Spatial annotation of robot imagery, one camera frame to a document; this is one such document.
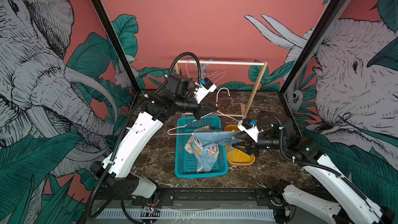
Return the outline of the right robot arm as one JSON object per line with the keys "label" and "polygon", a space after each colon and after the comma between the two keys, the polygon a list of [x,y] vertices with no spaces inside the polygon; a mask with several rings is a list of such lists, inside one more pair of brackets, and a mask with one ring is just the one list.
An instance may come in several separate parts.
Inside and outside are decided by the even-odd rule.
{"label": "right robot arm", "polygon": [[328,224],[393,222],[394,212],[379,206],[361,192],[315,141],[298,135],[292,119],[280,119],[261,111],[257,119],[246,117],[237,127],[239,131],[233,136],[240,142],[233,144],[234,148],[254,156],[258,156],[261,149],[278,150],[286,160],[309,172],[335,199],[335,202],[329,202],[280,180],[268,193],[275,206],[299,207]]}

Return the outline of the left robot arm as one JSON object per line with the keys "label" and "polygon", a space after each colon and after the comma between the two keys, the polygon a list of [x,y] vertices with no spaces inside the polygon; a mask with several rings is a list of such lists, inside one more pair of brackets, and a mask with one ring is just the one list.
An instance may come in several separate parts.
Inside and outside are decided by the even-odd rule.
{"label": "left robot arm", "polygon": [[129,119],[141,107],[131,127],[123,124],[113,152],[102,162],[92,164],[90,170],[99,180],[86,204],[87,220],[97,218],[116,197],[121,201],[131,196],[142,197],[150,205],[161,201],[160,187],[156,182],[131,172],[134,162],[152,136],[176,113],[192,113],[199,120],[217,110],[212,104],[202,103],[216,88],[209,79],[198,75],[190,87],[189,78],[172,72],[170,69],[164,83],[130,110]]}

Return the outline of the blue towel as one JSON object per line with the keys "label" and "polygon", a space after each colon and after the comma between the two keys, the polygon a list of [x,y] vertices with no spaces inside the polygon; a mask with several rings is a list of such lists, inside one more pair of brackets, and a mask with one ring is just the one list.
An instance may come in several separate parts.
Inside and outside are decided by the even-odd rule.
{"label": "blue towel", "polygon": [[213,156],[210,156],[206,149],[203,149],[200,155],[200,150],[193,153],[197,160],[197,173],[209,173],[212,170],[213,166],[218,160],[219,155],[219,147],[215,147],[218,148],[218,152]]}
{"label": "blue towel", "polygon": [[193,136],[201,143],[203,149],[209,149],[213,146],[231,146],[239,142],[234,137],[232,131],[207,130],[194,132]]}

